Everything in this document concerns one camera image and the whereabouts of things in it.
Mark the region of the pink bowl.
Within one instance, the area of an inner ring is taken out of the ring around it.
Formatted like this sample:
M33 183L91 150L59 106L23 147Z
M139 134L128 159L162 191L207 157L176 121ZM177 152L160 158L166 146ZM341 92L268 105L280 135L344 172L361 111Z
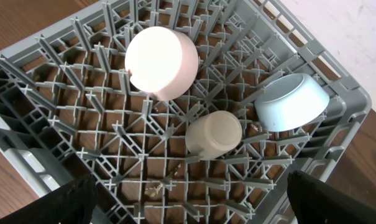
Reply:
M153 26L140 31L130 42L124 65L134 87L159 101L169 101L192 86L199 56L184 33Z

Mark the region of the white plastic cup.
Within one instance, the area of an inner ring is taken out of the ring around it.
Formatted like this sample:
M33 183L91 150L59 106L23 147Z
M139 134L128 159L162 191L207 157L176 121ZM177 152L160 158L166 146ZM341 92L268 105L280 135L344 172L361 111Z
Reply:
M215 111L192 122L185 133L187 150L201 160L215 159L237 147L242 126L228 111Z

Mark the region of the light blue bowl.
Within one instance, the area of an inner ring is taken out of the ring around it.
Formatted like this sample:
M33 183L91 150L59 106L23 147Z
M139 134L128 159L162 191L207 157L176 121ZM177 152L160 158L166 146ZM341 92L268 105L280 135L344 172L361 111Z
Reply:
M303 126L328 106L329 95L306 73L281 77L265 87L254 106L263 127L282 132Z

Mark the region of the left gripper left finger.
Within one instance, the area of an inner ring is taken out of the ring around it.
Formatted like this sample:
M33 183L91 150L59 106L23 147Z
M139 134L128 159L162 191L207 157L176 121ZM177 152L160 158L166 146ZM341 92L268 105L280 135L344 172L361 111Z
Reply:
M89 224L97 202L96 181L84 175L1 218L0 224Z

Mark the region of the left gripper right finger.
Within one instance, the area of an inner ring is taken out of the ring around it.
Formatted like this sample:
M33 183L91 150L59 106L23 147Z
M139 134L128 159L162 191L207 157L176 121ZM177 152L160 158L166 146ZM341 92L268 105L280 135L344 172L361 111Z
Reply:
M289 173L287 182L298 223L376 223L376 210L303 171Z

